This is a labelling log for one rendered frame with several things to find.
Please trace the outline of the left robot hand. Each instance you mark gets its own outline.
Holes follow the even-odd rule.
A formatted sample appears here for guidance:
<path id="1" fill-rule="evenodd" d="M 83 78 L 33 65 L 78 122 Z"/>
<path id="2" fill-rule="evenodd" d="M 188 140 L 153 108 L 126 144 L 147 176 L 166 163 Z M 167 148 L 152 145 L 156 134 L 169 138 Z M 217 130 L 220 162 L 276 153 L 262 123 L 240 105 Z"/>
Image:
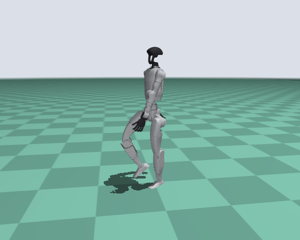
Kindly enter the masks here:
<path id="1" fill-rule="evenodd" d="M 141 119 L 139 119 L 137 122 L 135 122 L 135 123 L 132 124 L 132 126 L 135 125 L 135 124 L 137 124 L 137 125 L 135 126 L 135 128 L 133 128 L 133 130 L 135 130 L 135 129 L 137 128 L 135 131 L 137 131 L 137 132 L 139 132 L 139 131 L 142 132 L 142 130 L 143 130 L 145 124 L 146 124 L 145 120 L 148 119 L 148 118 L 144 118 L 144 117 L 143 117 L 144 113 L 145 113 L 145 112 L 143 112 L 143 113 L 141 114 Z M 138 130 L 138 129 L 139 129 L 139 130 Z"/>

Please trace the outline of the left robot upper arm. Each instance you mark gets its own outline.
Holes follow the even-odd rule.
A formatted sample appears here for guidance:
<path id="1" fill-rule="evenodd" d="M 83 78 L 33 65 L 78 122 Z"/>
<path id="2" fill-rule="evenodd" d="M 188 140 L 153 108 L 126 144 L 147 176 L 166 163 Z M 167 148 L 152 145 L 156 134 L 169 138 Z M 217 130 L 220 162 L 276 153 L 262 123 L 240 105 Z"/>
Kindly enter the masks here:
<path id="1" fill-rule="evenodd" d="M 166 77 L 166 73 L 161 71 L 161 70 L 157 70 L 156 73 L 155 73 L 155 79 L 154 79 L 154 82 L 153 82 L 153 85 L 152 85 L 152 90 L 148 90 L 146 92 L 146 96 L 149 98 L 149 94 L 151 91 L 154 91 L 155 92 L 155 96 L 157 95 L 158 93 L 158 90 L 162 84 L 162 81 L 165 79 Z"/>

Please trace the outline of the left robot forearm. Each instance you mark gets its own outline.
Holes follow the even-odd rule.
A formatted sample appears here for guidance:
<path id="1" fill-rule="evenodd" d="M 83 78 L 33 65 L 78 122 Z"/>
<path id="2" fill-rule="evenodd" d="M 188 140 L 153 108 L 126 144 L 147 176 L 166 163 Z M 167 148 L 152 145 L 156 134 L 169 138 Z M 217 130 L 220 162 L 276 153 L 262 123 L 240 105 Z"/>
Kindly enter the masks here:
<path id="1" fill-rule="evenodd" d="M 151 112 L 151 108 L 155 102 L 155 99 L 156 99 L 156 93 L 154 91 L 151 91 L 149 93 L 149 98 L 146 99 L 146 104 L 143 109 L 143 112 L 144 112 L 143 118 L 147 119 L 149 117 L 149 114 Z"/>

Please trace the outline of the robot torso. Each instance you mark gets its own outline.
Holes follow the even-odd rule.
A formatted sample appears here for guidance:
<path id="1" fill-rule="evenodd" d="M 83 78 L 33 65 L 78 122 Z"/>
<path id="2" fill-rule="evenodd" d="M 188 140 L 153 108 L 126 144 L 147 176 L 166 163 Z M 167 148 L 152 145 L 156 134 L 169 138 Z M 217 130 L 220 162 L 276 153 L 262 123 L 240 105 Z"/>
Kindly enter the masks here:
<path id="1" fill-rule="evenodd" d="M 152 66 L 152 65 L 151 65 Z M 150 66 L 150 68 L 151 68 Z M 147 97 L 147 91 L 152 90 L 153 89 L 153 83 L 155 80 L 155 74 L 157 70 L 161 70 L 164 72 L 163 69 L 159 68 L 159 66 L 153 66 L 154 68 L 148 68 L 145 71 L 144 74 L 144 94 L 145 94 L 145 99 L 148 99 L 149 97 Z M 155 115 L 160 115 L 161 111 L 160 109 L 158 109 L 158 104 L 156 103 L 156 101 L 160 101 L 162 99 L 162 95 L 163 95 L 163 89 L 164 89 L 164 80 L 162 81 L 160 88 L 155 96 L 155 101 L 152 105 L 151 108 L 151 112 L 149 113 L 149 116 L 147 118 L 148 121 L 152 122 L 152 120 L 155 118 Z"/>

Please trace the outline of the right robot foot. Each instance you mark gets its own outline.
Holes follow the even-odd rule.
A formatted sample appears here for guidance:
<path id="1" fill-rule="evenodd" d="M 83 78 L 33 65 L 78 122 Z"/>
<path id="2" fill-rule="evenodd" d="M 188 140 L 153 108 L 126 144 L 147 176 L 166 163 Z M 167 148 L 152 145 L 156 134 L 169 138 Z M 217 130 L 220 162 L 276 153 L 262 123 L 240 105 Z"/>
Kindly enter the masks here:
<path id="1" fill-rule="evenodd" d="M 144 172 L 146 169 L 149 168 L 149 164 L 148 163 L 143 163 L 141 168 L 139 169 L 139 167 L 137 168 L 136 172 L 134 173 L 133 177 L 136 178 L 138 177 L 139 175 L 142 174 L 142 172 Z"/>

